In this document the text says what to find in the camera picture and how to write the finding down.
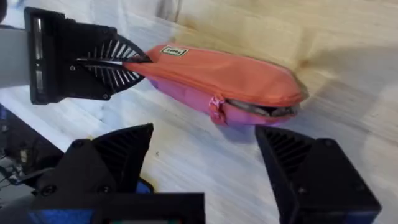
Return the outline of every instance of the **black plastic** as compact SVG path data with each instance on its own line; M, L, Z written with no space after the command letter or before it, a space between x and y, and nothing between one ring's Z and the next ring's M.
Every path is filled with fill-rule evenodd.
M35 223L109 223L178 220L205 223L204 194L136 194L153 125L74 141L38 184L30 215Z
M281 224L369 224L381 205L336 141L256 127Z
M64 14L30 7L25 8L25 27L33 104L66 97L109 100L144 78L109 62L150 62L113 27L77 23Z

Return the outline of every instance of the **orange pencil case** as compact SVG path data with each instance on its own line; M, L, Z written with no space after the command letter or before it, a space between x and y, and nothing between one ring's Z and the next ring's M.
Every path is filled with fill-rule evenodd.
M304 99L292 72L270 62L177 44L147 56L152 63L124 66L216 124L277 124L296 115Z

